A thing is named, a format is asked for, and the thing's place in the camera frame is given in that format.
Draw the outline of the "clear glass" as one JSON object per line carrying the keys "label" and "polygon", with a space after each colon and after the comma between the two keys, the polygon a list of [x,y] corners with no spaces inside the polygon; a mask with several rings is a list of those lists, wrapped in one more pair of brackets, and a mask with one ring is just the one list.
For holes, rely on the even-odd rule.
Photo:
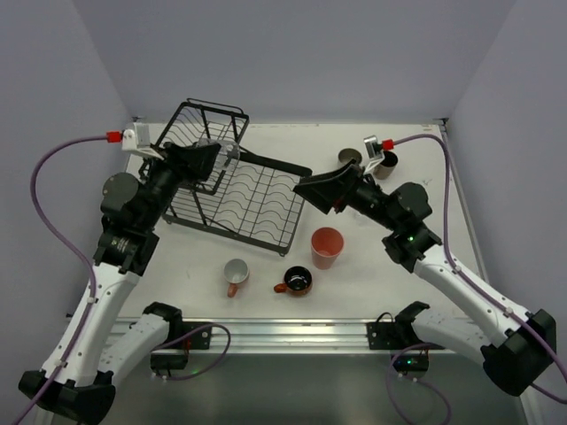
{"label": "clear glass", "polygon": [[213,171],[217,173],[233,172],[240,159],[239,145],[231,140],[201,138],[195,142],[194,146],[207,146],[211,144],[218,144],[220,149],[217,153]]}

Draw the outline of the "white and brown cup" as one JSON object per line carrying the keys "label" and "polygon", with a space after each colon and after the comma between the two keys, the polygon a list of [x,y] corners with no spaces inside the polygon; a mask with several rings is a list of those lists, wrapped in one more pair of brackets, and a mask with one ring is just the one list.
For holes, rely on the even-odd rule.
{"label": "white and brown cup", "polygon": [[353,148],[344,148],[338,153],[338,163],[346,165],[353,161],[356,165],[360,165],[362,162],[362,155],[359,151]]}

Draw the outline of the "brown mug with handle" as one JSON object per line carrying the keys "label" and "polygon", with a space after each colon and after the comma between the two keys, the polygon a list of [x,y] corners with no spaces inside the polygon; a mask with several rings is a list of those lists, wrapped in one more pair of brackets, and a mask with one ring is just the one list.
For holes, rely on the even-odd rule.
{"label": "brown mug with handle", "polygon": [[387,179],[399,163],[398,156],[393,151],[385,151],[383,160],[373,171],[373,176],[378,180]]}

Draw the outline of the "tall pink cup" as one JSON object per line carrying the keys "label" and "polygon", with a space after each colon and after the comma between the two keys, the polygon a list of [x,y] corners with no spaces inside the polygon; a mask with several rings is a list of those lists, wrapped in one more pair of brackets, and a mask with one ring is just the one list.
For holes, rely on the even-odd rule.
{"label": "tall pink cup", "polygon": [[318,228],[311,236],[312,261],[315,267],[325,270],[332,267],[344,249],[342,234],[334,228]]}

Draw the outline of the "red orange mug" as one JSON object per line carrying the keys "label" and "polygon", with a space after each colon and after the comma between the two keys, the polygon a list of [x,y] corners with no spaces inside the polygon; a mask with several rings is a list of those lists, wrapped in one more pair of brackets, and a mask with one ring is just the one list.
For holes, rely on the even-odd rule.
{"label": "red orange mug", "polygon": [[283,275],[283,281],[274,287],[275,293],[289,293],[295,297],[305,296],[313,288],[311,272],[302,266],[293,266]]}

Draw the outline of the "pink mug white inside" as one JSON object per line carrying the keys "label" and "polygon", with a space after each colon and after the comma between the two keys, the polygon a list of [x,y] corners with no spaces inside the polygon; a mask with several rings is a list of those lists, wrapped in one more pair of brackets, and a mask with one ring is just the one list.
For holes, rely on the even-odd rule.
{"label": "pink mug white inside", "polygon": [[242,259],[231,259],[223,268],[223,277],[228,284],[227,296],[233,298],[239,287],[246,283],[250,275],[250,268]]}

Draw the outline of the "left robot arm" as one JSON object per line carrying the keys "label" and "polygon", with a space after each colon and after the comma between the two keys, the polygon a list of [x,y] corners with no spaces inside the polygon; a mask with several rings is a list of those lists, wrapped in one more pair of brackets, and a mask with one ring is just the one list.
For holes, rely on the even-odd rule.
{"label": "left robot arm", "polygon": [[88,269],[89,279],[66,331],[38,370],[27,371],[19,390],[31,406],[79,424],[98,424],[109,413],[121,381],[150,352],[191,344],[213,328],[205,322],[186,331],[182,313],[154,302],[115,344],[105,345],[120,309],[138,284],[155,252],[154,229],[179,187],[202,182],[214,170],[221,151],[217,141],[189,147],[168,143],[156,150],[134,148],[151,165],[144,182],[129,173],[111,176],[103,188],[103,233],[93,259],[66,239],[46,217],[37,196],[37,178],[44,163],[69,147],[62,143],[35,165],[30,195],[48,230]]}

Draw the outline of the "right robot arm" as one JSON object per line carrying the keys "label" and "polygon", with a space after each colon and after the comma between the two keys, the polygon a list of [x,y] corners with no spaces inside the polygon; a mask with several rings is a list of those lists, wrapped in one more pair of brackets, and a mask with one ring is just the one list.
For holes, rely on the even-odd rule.
{"label": "right robot arm", "polygon": [[419,340],[472,359],[500,390],[514,397],[553,363],[555,319],[543,309],[532,313],[482,279],[466,275],[467,267],[424,223],[432,209],[422,185],[407,182],[386,194],[359,167],[349,164],[301,178],[294,192],[323,213],[351,207],[390,230],[383,240],[390,259],[443,293],[479,332],[477,337],[458,328],[437,332],[419,312],[411,325]]}

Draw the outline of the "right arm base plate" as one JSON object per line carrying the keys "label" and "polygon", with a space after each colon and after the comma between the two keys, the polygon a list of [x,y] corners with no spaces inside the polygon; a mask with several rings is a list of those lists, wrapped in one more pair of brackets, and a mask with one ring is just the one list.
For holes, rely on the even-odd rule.
{"label": "right arm base plate", "polygon": [[370,350],[401,350],[421,340],[408,324],[395,321],[372,321],[366,324]]}

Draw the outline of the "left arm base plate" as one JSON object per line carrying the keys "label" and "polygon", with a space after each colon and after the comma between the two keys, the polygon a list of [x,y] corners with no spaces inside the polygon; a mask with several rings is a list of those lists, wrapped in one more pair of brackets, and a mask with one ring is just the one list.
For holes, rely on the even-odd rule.
{"label": "left arm base plate", "polygon": [[184,339],[178,346],[185,351],[205,351],[210,348],[212,327],[208,322],[187,321],[183,323],[181,336]]}

